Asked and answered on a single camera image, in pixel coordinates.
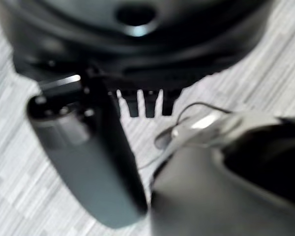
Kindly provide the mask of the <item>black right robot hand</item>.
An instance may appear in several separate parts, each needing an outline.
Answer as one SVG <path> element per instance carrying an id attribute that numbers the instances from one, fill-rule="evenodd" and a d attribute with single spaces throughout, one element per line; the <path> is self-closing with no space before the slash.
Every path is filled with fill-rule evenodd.
<path id="1" fill-rule="evenodd" d="M 261 40 L 271 0 L 0 0 L 15 71 L 40 94 L 28 121 L 71 194 L 118 229 L 148 206 L 119 99 L 170 116 L 182 90 L 242 60 Z"/>

